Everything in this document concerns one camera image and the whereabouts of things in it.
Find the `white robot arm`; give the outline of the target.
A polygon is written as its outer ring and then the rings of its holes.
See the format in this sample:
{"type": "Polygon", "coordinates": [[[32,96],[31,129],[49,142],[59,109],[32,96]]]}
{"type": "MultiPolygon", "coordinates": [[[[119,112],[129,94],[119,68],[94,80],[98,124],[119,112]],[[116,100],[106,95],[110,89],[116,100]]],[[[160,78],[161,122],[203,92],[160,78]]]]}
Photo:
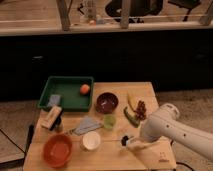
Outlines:
{"type": "Polygon", "coordinates": [[[141,125],[140,137],[152,143],[165,136],[213,162],[213,134],[178,122],[179,116],[180,112],[173,104],[160,106],[141,125]]]}

